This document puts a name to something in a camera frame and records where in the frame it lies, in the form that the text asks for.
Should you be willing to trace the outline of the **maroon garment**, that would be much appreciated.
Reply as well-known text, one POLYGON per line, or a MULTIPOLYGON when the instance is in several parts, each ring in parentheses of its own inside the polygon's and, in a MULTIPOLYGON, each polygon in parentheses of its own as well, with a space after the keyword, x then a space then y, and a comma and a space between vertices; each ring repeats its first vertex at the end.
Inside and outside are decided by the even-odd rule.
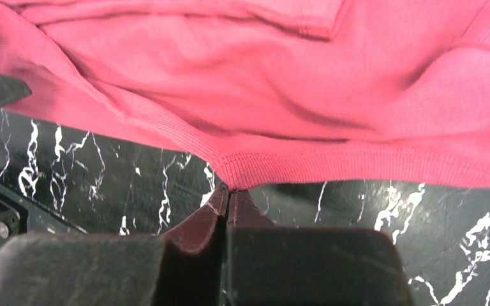
POLYGON ((490 187, 490 1, 0 1, 0 73, 11 111, 232 189, 490 187))

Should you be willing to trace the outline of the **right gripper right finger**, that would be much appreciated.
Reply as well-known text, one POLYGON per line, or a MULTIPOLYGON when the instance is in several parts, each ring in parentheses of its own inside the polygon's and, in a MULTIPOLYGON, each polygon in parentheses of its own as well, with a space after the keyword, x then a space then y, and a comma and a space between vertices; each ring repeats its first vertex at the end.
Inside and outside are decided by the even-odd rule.
POLYGON ((255 205, 248 191, 230 194, 228 204, 229 227, 271 228, 274 223, 255 205))

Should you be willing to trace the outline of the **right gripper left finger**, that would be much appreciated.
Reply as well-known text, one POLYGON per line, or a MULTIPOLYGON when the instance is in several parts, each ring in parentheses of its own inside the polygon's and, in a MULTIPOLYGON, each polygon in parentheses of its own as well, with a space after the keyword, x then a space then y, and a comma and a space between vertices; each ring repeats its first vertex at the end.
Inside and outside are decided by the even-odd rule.
POLYGON ((167 231, 162 238, 187 256, 197 256, 207 250, 213 240, 218 239, 218 226, 226 221, 230 193, 225 184, 220 183, 208 201, 167 231))

